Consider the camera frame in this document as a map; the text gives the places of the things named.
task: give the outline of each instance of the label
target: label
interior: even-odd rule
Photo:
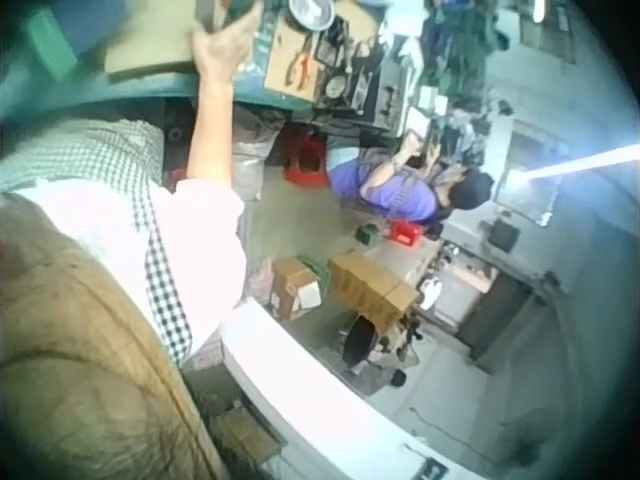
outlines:
[[[276,292],[271,292],[271,305],[276,310],[280,310],[280,297],[276,294]]]
[[[428,458],[417,480],[442,480],[449,469],[433,458]]]

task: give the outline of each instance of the cardboard box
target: cardboard box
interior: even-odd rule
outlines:
[[[349,288],[349,265],[351,258],[351,253],[343,253],[329,259],[329,271],[331,272],[329,290],[335,293],[343,302],[346,302],[348,298],[347,291]]]
[[[230,410],[215,419],[216,430],[224,443],[237,453],[260,465],[282,451],[277,439],[260,425],[245,407]]]
[[[380,309],[370,321],[379,332],[386,332],[393,327],[418,298],[418,292],[411,285],[400,282],[391,290],[380,304]]]
[[[329,260],[332,293],[385,334],[417,299],[418,292],[375,261],[358,252]]]
[[[278,320],[295,320],[322,303],[318,277],[295,257],[273,264],[269,303]]]

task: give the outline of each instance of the cable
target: cable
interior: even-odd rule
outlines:
[[[413,413],[418,418],[418,420],[420,420],[426,426],[428,426],[430,428],[433,428],[434,430],[437,430],[438,432],[442,433],[444,436],[446,436],[450,440],[453,440],[454,442],[459,443],[460,445],[463,445],[464,447],[468,448],[470,451],[475,453],[478,457],[483,459],[485,462],[488,462],[489,464],[491,464],[491,466],[493,466],[493,467],[496,466],[496,461],[494,459],[488,457],[487,455],[485,455],[484,453],[480,452],[479,450],[476,450],[468,442],[465,442],[464,440],[460,440],[459,438],[456,438],[453,435],[449,434],[448,432],[443,430],[438,425],[435,425],[435,424],[429,422],[428,420],[425,420],[425,418],[422,415],[420,415],[420,412],[418,412],[414,407],[409,407],[409,411],[411,413]],[[410,450],[412,450],[413,452],[422,455],[421,452],[416,451],[415,449],[413,449],[409,445],[406,445],[406,447],[409,448]]]

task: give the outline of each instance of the pliers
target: pliers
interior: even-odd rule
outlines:
[[[309,80],[311,79],[311,65],[309,65],[309,61],[311,60],[311,47],[313,46],[313,33],[308,32],[304,38],[304,43],[302,44],[302,48],[296,54],[293,61],[289,64],[289,68],[287,69],[287,76],[285,78],[285,85],[287,87],[293,85],[300,74],[300,81],[297,86],[297,90],[301,91],[307,86]]]

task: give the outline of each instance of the purple shirt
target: purple shirt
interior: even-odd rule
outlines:
[[[338,165],[328,172],[331,189],[340,199],[360,198],[360,187],[376,167],[376,164],[358,162],[357,159]],[[407,173],[400,172],[383,185],[372,188],[367,201],[381,215],[388,214],[392,207],[396,207],[394,217],[410,222],[426,220],[436,211],[437,199],[435,193],[422,181],[413,184],[403,205],[394,205],[405,188],[408,176]]]

